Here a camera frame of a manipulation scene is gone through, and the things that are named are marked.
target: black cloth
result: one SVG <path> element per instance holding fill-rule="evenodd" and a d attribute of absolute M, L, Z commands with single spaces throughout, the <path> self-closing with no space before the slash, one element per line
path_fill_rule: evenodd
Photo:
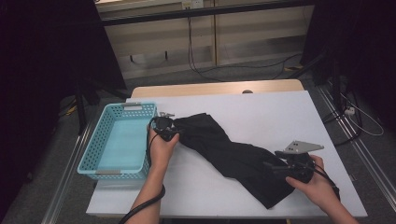
<path fill-rule="evenodd" d="M 293 187 L 275 178 L 271 168 L 263 164 L 287 166 L 285 162 L 264 148 L 232 142 L 210 115 L 175 119 L 174 125 L 184 130 L 181 144 L 199 152 L 222 175 L 238 180 L 267 209 L 293 192 Z"/>

